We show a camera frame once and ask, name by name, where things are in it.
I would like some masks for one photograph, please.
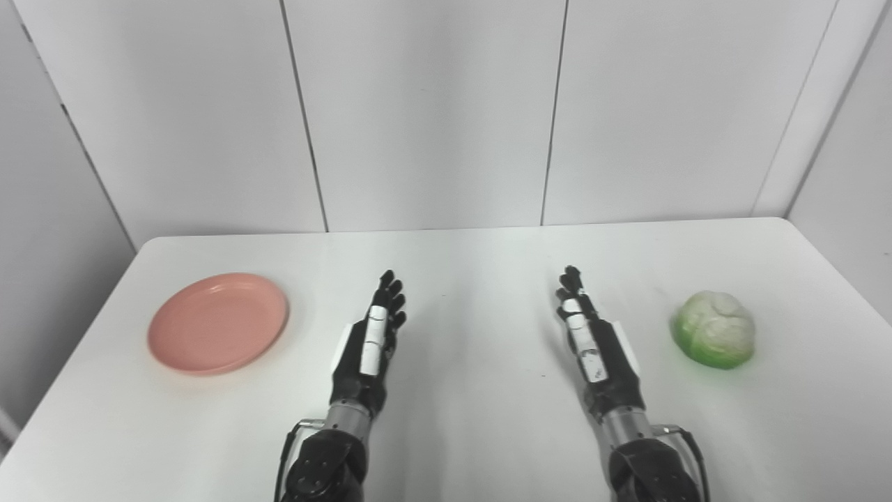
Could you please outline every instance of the robotic arm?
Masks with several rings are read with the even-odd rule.
[[[406,298],[393,271],[381,276],[366,316],[353,324],[341,360],[332,374],[332,395],[324,421],[302,420],[288,433],[276,481],[275,502],[361,502],[368,471],[368,434],[384,407],[384,377],[396,332],[406,321]],[[301,445],[297,461],[282,473],[301,427],[317,429]]]
[[[632,369],[613,324],[601,319],[579,270],[560,277],[557,290],[571,350],[585,377],[584,402],[610,443],[609,482],[619,502],[709,501],[706,470],[693,436],[676,425],[652,426],[645,415],[638,374]],[[678,433],[698,462],[698,485],[685,471],[674,448],[657,439]]]

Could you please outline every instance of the black cable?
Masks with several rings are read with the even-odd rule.
[[[697,467],[700,470],[700,484],[703,485],[703,502],[709,502],[709,481],[706,480],[706,462],[703,460],[703,453],[700,452],[700,447],[697,446],[697,441],[694,439],[693,434],[681,427],[679,427],[679,434],[681,434],[684,442],[688,444],[694,459],[697,460]]]
[[[294,425],[291,432],[285,435],[285,444],[282,446],[282,456],[279,457],[279,470],[276,474],[276,499],[273,502],[282,502],[282,476],[285,474],[285,464],[288,463],[288,457],[291,455],[291,448],[294,445],[294,439],[297,438],[297,430],[301,428],[299,423]]]

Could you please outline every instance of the silver metal cylinder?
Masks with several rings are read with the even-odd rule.
[[[372,415],[361,404],[341,400],[335,401],[328,408],[328,416],[323,429],[344,431],[362,442],[368,439],[372,428]]]
[[[644,410],[634,406],[610,410],[604,414],[601,427],[611,448],[619,448],[636,439],[654,437]]]

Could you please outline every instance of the white finger pad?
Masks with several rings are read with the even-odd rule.
[[[366,323],[366,340],[362,344],[362,358],[359,360],[359,372],[369,376],[377,376],[381,368],[381,351],[384,348],[384,327],[387,325],[387,309],[372,305],[368,309]]]

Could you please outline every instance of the robot finger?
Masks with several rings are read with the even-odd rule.
[[[395,316],[395,313],[399,312],[400,309],[402,309],[403,305],[406,305],[406,297],[404,297],[403,295],[397,295],[391,302],[391,315]]]
[[[387,288],[387,292],[390,293],[391,297],[396,297],[402,291],[402,281],[397,279]]]
[[[405,322],[406,322],[406,313],[405,312],[396,313],[396,315],[394,315],[394,317],[393,317],[393,323],[392,323],[393,331],[396,332],[396,330],[398,330],[400,328],[400,326],[402,326],[403,323],[405,323]]]
[[[387,287],[390,286],[390,283],[393,282],[393,278],[394,275],[392,270],[385,272],[378,283],[378,289],[387,289]]]

